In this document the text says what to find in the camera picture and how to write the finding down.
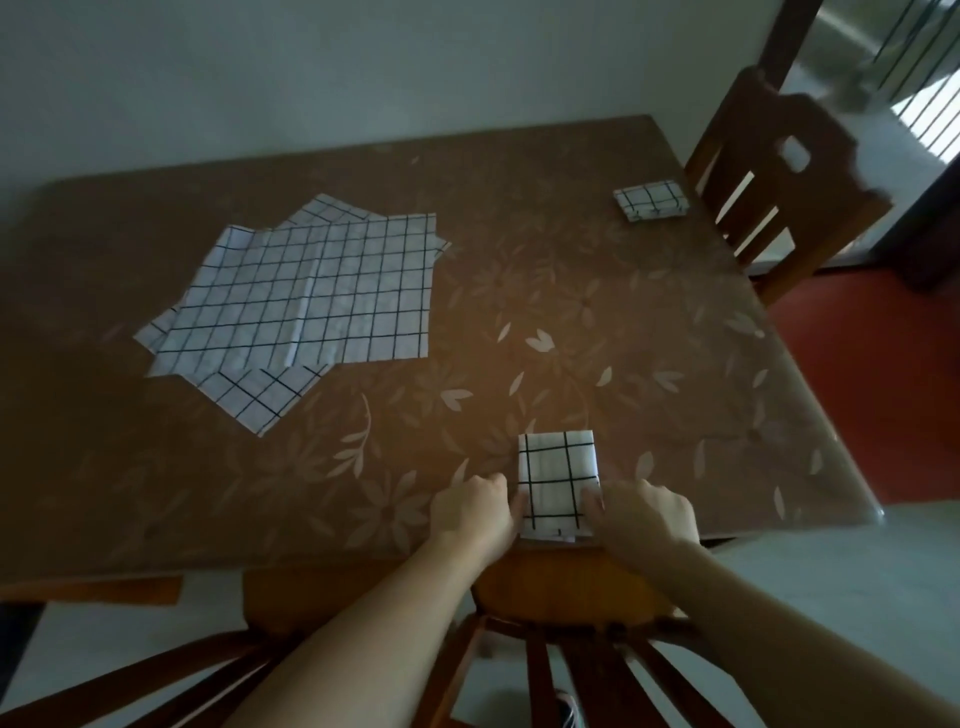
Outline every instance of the wall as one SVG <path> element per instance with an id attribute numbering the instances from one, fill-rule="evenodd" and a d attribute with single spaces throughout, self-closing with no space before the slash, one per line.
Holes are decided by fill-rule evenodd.
<path id="1" fill-rule="evenodd" d="M 780 0 L 0 6 L 0 210 L 39 183 L 653 113 L 685 158 Z"/>

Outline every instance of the floor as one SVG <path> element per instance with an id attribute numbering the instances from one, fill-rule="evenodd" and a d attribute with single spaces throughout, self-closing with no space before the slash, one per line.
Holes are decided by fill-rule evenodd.
<path id="1" fill-rule="evenodd" d="M 869 270 L 805 280 L 770 313 L 881 503 L 960 498 L 953 300 Z"/>
<path id="2" fill-rule="evenodd" d="M 718 558 L 768 592 L 956 700 L 960 684 L 960 503 L 906 504 L 883 527 L 765 536 Z M 243 626 L 234 572 L 187 577 L 176 607 L 51 605 L 40 621 L 0 709 L 62 690 L 203 635 Z M 664 649 L 736 726 L 762 723 L 724 673 L 677 648 Z M 471 669 L 454 708 L 477 726 L 529 725 L 526 672 L 518 649 Z M 558 655 L 558 687 L 571 688 Z M 158 693 L 95 725 L 125 725 L 188 683 Z M 641 682 L 671 726 L 685 723 L 645 674 Z"/>

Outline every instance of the tile floor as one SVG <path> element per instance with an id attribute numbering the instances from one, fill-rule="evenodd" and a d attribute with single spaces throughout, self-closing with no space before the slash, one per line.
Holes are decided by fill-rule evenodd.
<path id="1" fill-rule="evenodd" d="M 960 684 L 960 501 L 895 506 L 883 527 L 777 534 L 741 542 L 719 557 L 827 627 L 957 699 Z M 0 709 L 62 690 L 162 649 L 243 626 L 234 572 L 191 575 L 176 607 L 52 605 Z M 730 677 L 676 648 L 664 652 L 736 726 L 761 725 Z M 526 672 L 516 649 L 470 670 L 454 716 L 477 726 L 529 724 Z M 570 689 L 559 655 L 554 681 Z M 125 725 L 183 681 L 95 725 Z M 685 725 L 646 675 L 671 726 Z"/>

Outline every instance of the wooden table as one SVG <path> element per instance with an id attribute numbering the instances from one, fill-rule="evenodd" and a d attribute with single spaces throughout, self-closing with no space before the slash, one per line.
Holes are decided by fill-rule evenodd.
<path id="1" fill-rule="evenodd" d="M 431 495 L 514 475 L 528 429 L 593 429 L 602 479 L 687 495 L 705 537 L 876 522 L 699 203 L 630 225 L 613 201 L 664 179 L 681 166 L 635 117 L 46 188 L 2 273 L 0 583 L 408 551 Z M 438 213 L 430 355 L 338 366 L 262 439 L 145 378 L 133 333 L 220 230 L 319 192 Z"/>

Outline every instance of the chair backrest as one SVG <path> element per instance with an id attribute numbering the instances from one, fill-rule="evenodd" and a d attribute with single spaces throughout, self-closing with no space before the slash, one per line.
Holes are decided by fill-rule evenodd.
<path id="1" fill-rule="evenodd" d="M 187 675 L 226 662 L 131 724 L 169 728 L 189 718 L 183 723 L 189 728 L 219 726 L 305 635 L 400 563 L 249 571 L 244 575 L 244 613 L 250 631 L 185 644 L 40 698 L 0 715 L 0 728 L 80 728 Z M 559 725 L 547 655 L 551 643 L 564 655 L 591 728 L 666 725 L 634 678 L 625 651 L 636 655 L 691 725 L 730 725 L 650 645 L 651 640 L 678 644 L 715 663 L 696 630 L 686 620 L 670 618 L 670 604 L 602 549 L 514 551 L 487 570 L 472 593 L 477 611 L 447 636 L 414 726 L 459 725 L 450 710 L 485 630 L 524 641 L 535 728 Z"/>
<path id="2" fill-rule="evenodd" d="M 798 154 L 790 155 L 790 144 Z M 808 159 L 797 158 L 804 154 Z M 809 96 L 781 96 L 756 68 L 736 77 L 686 174 L 697 184 L 709 171 L 701 197 L 714 217 L 753 175 L 717 222 L 735 250 L 756 233 L 737 256 L 741 265 L 790 231 L 794 250 L 757 284 L 764 303 L 811 275 L 890 209 L 885 194 L 857 177 L 855 159 L 855 139 Z"/>

